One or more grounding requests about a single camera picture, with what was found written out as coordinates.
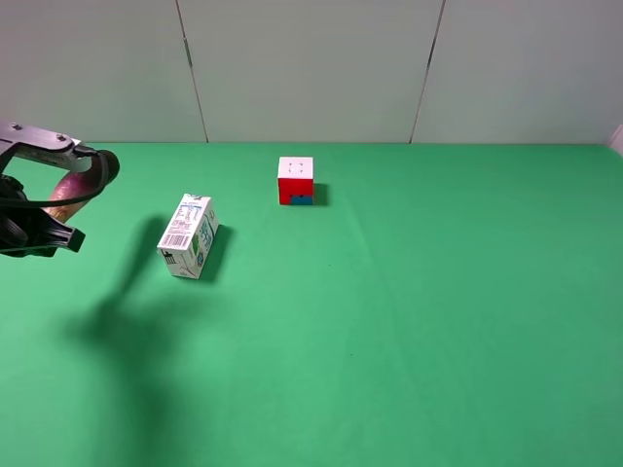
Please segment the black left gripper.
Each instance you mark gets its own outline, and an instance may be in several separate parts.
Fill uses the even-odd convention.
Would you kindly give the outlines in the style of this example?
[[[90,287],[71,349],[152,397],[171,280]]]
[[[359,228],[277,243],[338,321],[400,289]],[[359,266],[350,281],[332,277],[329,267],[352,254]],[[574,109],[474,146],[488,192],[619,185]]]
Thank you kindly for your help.
[[[73,227],[51,217],[47,227],[44,221],[41,201],[32,201],[23,191],[23,185],[16,178],[1,176],[1,200],[24,201],[26,207],[1,205],[1,254],[12,258],[28,256],[52,258],[54,248],[78,253],[86,235]],[[37,243],[39,236],[46,233],[47,246]]]

